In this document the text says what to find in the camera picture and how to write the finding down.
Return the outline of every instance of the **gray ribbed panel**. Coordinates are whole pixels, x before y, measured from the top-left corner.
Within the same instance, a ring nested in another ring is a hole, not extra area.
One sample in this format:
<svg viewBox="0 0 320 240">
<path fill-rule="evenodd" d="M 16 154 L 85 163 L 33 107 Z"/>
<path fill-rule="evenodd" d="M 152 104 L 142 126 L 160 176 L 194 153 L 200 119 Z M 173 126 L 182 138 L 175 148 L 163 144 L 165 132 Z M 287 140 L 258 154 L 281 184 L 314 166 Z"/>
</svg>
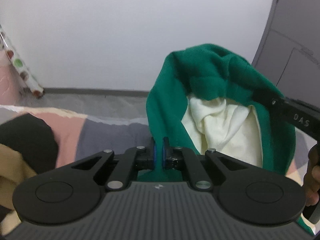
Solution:
<svg viewBox="0 0 320 240">
<path fill-rule="evenodd" d="M 209 193 L 186 182 L 133 182 L 107 194 L 87 217 L 68 225 L 44 227 L 27 222 L 8 240 L 311 240 L 296 223 L 275 228 L 244 224 L 227 215 Z"/>
</svg>

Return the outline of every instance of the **green fabric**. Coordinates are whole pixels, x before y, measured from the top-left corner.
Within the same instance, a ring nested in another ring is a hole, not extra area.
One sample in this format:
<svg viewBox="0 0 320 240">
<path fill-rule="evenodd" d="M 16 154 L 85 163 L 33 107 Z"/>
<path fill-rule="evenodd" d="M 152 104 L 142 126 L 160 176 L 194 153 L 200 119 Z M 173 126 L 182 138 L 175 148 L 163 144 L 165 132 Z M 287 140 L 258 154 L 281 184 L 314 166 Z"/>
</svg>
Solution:
<svg viewBox="0 0 320 240">
<path fill-rule="evenodd" d="M 263 168 L 285 175 L 295 150 L 295 130 L 292 125 L 270 116 L 268 110 L 252 100 L 255 89 L 279 90 L 258 73 L 244 58 L 222 47 L 204 44 L 169 54 L 147 99 L 147 115 L 151 134 L 157 145 L 154 171 L 140 176 L 140 181 L 181 181 L 176 170 L 162 169 L 162 138 L 171 146 L 196 150 L 181 119 L 187 105 L 187 95 L 212 100 L 225 97 L 244 106 L 253 105 L 260 123 Z"/>
</svg>

